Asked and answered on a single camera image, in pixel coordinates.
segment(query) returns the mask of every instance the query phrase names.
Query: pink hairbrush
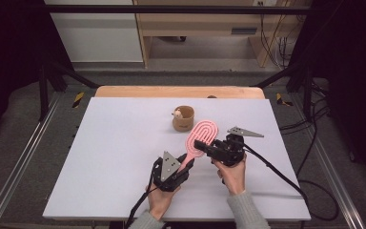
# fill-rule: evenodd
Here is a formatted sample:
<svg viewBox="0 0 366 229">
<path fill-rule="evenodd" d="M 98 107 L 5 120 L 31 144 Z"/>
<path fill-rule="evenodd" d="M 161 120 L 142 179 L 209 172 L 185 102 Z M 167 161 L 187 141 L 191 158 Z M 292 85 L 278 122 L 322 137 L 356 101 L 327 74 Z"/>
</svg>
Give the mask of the pink hairbrush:
<svg viewBox="0 0 366 229">
<path fill-rule="evenodd" d="M 218 127 L 210 120 L 202 120 L 198 122 L 190 132 L 186 140 L 186 158 L 180 165 L 178 172 L 186 167 L 186 164 L 196 157 L 202 157 L 204 152 L 194 148 L 194 141 L 199 140 L 210 145 L 218 135 Z"/>
</svg>

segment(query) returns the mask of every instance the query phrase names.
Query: white wall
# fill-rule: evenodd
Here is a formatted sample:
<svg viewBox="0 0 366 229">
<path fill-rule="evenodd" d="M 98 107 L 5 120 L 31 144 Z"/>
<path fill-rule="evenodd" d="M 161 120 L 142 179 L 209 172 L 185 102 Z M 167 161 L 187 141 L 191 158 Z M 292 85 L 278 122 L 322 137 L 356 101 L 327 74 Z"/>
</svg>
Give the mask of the white wall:
<svg viewBox="0 0 366 229">
<path fill-rule="evenodd" d="M 45 0 L 46 4 L 131 5 L 131 0 Z M 143 62 L 133 14 L 52 13 L 72 62 Z"/>
</svg>

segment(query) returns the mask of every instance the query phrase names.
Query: person's right hand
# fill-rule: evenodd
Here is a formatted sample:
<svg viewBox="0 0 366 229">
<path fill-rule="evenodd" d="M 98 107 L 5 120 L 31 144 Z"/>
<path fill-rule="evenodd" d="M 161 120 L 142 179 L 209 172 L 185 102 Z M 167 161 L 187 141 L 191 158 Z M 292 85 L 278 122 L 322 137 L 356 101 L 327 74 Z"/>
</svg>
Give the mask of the person's right hand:
<svg viewBox="0 0 366 229">
<path fill-rule="evenodd" d="M 218 176 L 224 179 L 224 183 L 232 196 L 245 191 L 246 154 L 239 163 L 232 167 L 227 167 L 215 159 L 212 159 L 212 162 L 218 168 Z"/>
</svg>

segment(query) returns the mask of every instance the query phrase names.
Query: brown cup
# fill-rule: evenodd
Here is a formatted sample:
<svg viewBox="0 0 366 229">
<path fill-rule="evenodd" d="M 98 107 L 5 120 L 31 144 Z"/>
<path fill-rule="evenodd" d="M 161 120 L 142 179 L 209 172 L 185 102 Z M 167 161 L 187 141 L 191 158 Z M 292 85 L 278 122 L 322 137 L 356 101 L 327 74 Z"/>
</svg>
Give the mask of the brown cup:
<svg viewBox="0 0 366 229">
<path fill-rule="evenodd" d="M 174 110 L 180 109 L 183 117 L 173 117 L 172 125 L 178 132 L 188 132 L 193 128 L 194 124 L 194 109 L 190 106 L 179 106 Z"/>
</svg>

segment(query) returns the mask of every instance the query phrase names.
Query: black cable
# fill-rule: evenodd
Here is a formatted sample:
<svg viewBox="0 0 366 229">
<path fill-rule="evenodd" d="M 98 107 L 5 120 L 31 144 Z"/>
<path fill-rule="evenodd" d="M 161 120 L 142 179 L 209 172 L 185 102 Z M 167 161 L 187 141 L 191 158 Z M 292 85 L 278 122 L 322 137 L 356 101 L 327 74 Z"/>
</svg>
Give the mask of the black cable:
<svg viewBox="0 0 366 229">
<path fill-rule="evenodd" d="M 322 111 L 324 111 L 325 109 L 329 108 L 329 106 L 325 106 L 321 109 L 319 109 L 319 111 L 316 112 L 316 114 L 314 114 L 314 117 L 315 117 L 315 121 L 318 121 L 321 117 L 323 117 L 325 114 L 328 113 L 328 111 L 325 111 L 323 114 L 320 114 Z M 292 125 L 287 125 L 287 126 L 283 126 L 283 127 L 280 127 L 279 130 L 280 131 L 286 131 L 286 130 L 291 130 L 291 129 L 294 129 L 302 124 L 305 124 L 307 123 L 308 121 L 306 121 L 305 119 L 302 119 L 298 122 L 296 122 L 295 124 L 292 124 Z M 311 127 L 311 124 L 309 124 L 308 126 L 305 126 L 301 129 L 297 129 L 293 132 L 289 132 L 289 133 L 281 133 L 281 135 L 290 135 L 290 134 L 293 134 L 293 133 L 296 133 L 296 132 L 299 132 L 299 131 L 302 131 L 302 130 L 305 130 L 307 128 Z"/>
<path fill-rule="evenodd" d="M 270 57 L 270 60 L 273 62 L 274 65 L 279 66 L 279 64 L 277 62 L 275 62 L 275 59 L 272 56 L 272 52 L 269 46 L 269 42 L 267 41 L 267 37 L 266 34 L 264 33 L 264 14 L 260 14 L 260 41 L 261 41 L 261 45 L 263 46 L 264 50 L 267 52 L 267 54 Z"/>
<path fill-rule="evenodd" d="M 287 37 L 284 37 L 284 47 L 283 47 L 283 55 L 282 55 L 284 68 L 286 67 L 286 65 L 285 65 L 285 50 L 286 49 L 287 49 Z"/>
<path fill-rule="evenodd" d="M 324 96 L 327 96 L 327 95 L 329 94 L 329 91 L 324 90 L 324 89 L 322 89 L 321 87 L 319 87 L 319 86 L 314 82 L 314 80 L 312 80 L 312 89 L 313 89 L 314 91 L 316 91 L 317 93 L 321 93 L 321 94 L 323 94 Z"/>
<path fill-rule="evenodd" d="M 317 214 L 315 214 L 315 213 L 313 213 L 312 211 L 310 211 L 310 213 L 311 213 L 311 215 L 313 216 L 313 217 L 315 217 L 315 218 L 317 218 L 317 219 L 321 219 L 321 220 L 325 220 L 325 221 L 332 221 L 332 220 L 334 220 L 334 219 L 336 219 L 337 218 L 337 216 L 338 216 L 338 214 L 339 214 L 339 212 L 340 212 L 340 208 L 339 208 L 339 206 L 338 206 L 338 204 L 337 204 L 337 201 L 336 201 L 336 198 L 328 191 L 328 190 L 326 190 L 324 187 L 322 187 L 321 185 L 319 185 L 319 184 L 317 184 L 317 183 L 314 183 L 314 182 L 312 182 L 312 181 L 310 181 L 310 180 L 306 180 L 306 179 L 299 179 L 298 180 L 298 182 L 299 183 L 309 183 L 309 184 L 312 184 L 312 185 L 314 185 L 314 186 L 316 186 L 317 188 L 319 188 L 320 190 L 322 190 L 323 192 L 325 192 L 331 199 L 332 199 L 332 201 L 334 202 L 334 204 L 335 204 L 335 213 L 334 213 L 334 215 L 333 216 L 331 216 L 331 217 L 329 217 L 329 218 L 324 218 L 324 217 L 321 217 L 321 216 L 319 216 L 319 215 L 317 215 Z"/>
<path fill-rule="evenodd" d="M 136 210 L 139 208 L 139 206 L 145 200 L 145 198 L 148 196 L 148 194 L 157 189 L 157 188 L 154 188 L 154 189 L 151 190 L 151 185 L 153 184 L 153 170 L 155 169 L 155 166 L 156 166 L 156 162 L 153 164 L 153 167 L 152 167 L 152 170 L 151 170 L 150 181 L 148 183 L 147 190 L 141 196 L 141 198 L 135 203 L 132 210 L 130 211 L 129 219 L 126 222 L 126 228 L 129 228 L 131 226 L 132 219 L 133 219 L 133 216 L 135 215 Z"/>
<path fill-rule="evenodd" d="M 277 174 L 280 178 L 282 178 L 284 181 L 286 181 L 288 184 L 290 184 L 294 189 L 296 189 L 299 192 L 299 194 L 301 194 L 302 197 L 304 198 L 305 203 L 307 204 L 307 206 L 309 206 L 308 197 L 306 196 L 306 194 L 296 184 L 294 184 L 290 179 L 288 179 L 283 174 L 281 174 L 281 172 L 279 170 L 277 170 L 272 163 L 270 163 L 267 159 L 265 159 L 263 156 L 261 156 L 260 154 L 258 154 L 256 151 L 254 151 L 247 144 L 245 144 L 245 143 L 242 143 L 242 144 L 246 148 L 245 151 L 251 153 L 252 155 L 256 156 L 258 159 L 260 159 L 261 161 L 263 161 L 263 163 L 265 163 L 266 166 L 269 167 L 275 174 Z"/>
<path fill-rule="evenodd" d="M 318 116 L 318 114 L 319 114 L 321 111 L 323 111 L 324 109 L 328 108 L 328 106 L 324 106 L 323 108 L 319 109 L 319 110 L 318 110 L 318 112 L 315 112 L 315 108 L 316 108 L 316 106 L 317 106 L 317 104 L 318 104 L 319 102 L 324 101 L 325 99 L 326 99 L 326 97 L 323 97 L 323 98 L 319 99 L 319 100 L 314 104 L 312 119 L 313 119 L 313 125 L 314 125 L 314 127 L 315 127 L 315 132 L 314 132 L 314 136 L 313 136 L 312 142 L 311 142 L 310 146 L 308 147 L 308 151 L 307 151 L 307 153 L 306 153 L 305 157 L 303 158 L 303 160 L 302 160 L 302 162 L 301 162 L 301 165 L 299 166 L 299 168 L 298 168 L 298 170 L 297 170 L 297 172 L 296 172 L 296 177 L 299 177 L 299 174 L 300 174 L 300 172 L 301 172 L 301 170 L 302 170 L 303 166 L 305 165 L 305 162 L 306 162 L 306 160 L 308 159 L 309 154 L 311 153 L 313 146 L 315 145 L 315 139 L 316 139 L 316 136 L 317 136 L 317 124 L 316 124 L 317 119 L 316 119 L 316 117 Z M 325 192 L 325 193 L 326 193 L 326 194 L 327 194 L 327 195 L 332 199 L 332 201 L 333 201 L 333 202 L 334 202 L 334 204 L 335 204 L 335 213 L 334 213 L 334 215 L 333 215 L 332 217 L 324 218 L 324 217 L 321 217 L 321 216 L 319 216 L 319 215 L 317 215 L 317 214 L 313 213 L 312 211 L 310 211 L 310 214 L 311 214 L 313 217 L 315 217 L 315 218 L 317 218 L 317 219 L 321 219 L 321 220 L 326 220 L 326 221 L 331 221 L 331 220 L 334 220 L 334 219 L 336 219 L 336 218 L 337 218 L 338 213 L 339 213 L 339 206 L 338 206 L 338 204 L 337 204 L 337 201 L 336 201 L 335 197 L 334 197 L 334 196 L 333 196 L 333 195 L 332 195 L 328 190 L 326 190 L 326 189 L 325 189 L 324 187 L 322 187 L 321 185 L 319 185 L 319 184 L 317 184 L 317 183 L 314 183 L 314 182 L 312 182 L 312 181 L 309 181 L 309 180 L 301 179 L 301 180 L 299 180 L 298 182 L 309 183 L 309 184 L 312 184 L 312 185 L 314 185 L 314 186 L 318 187 L 320 190 L 322 190 L 323 192 Z"/>
<path fill-rule="evenodd" d="M 321 99 L 319 99 L 319 100 L 314 104 L 314 106 L 313 106 L 313 114 L 315 113 L 316 105 L 317 105 L 319 102 L 321 102 L 321 101 L 323 101 L 323 100 L 325 100 L 325 99 L 326 99 L 326 98 L 321 98 Z M 310 153 L 311 153 L 311 151 L 312 151 L 312 148 L 313 148 L 313 147 L 314 147 L 314 145 L 315 145 L 315 139 L 316 139 L 316 135 L 317 135 L 317 126 L 316 126 L 316 120 L 315 120 L 315 116 L 314 116 L 314 115 L 312 116 L 312 119 L 313 119 L 313 125 L 314 125 L 314 128 L 315 128 L 314 135 L 313 135 L 313 137 L 312 137 L 311 144 L 310 144 L 310 146 L 308 147 L 307 153 L 305 154 L 305 157 L 302 159 L 301 165 L 298 167 L 298 170 L 296 171 L 296 177 L 298 177 L 298 176 L 299 176 L 299 173 L 301 173 L 301 170 L 302 170 L 302 168 L 304 167 L 304 164 L 305 164 L 306 160 L 308 159 L 309 154 L 310 154 Z"/>
<path fill-rule="evenodd" d="M 163 224 L 162 228 L 161 229 L 167 229 L 169 226 L 169 223 L 168 222 L 165 222 L 165 224 Z"/>
<path fill-rule="evenodd" d="M 304 228 L 304 226 L 305 226 L 305 220 L 302 220 L 301 221 L 301 226 L 299 227 L 300 229 L 303 229 Z"/>
</svg>

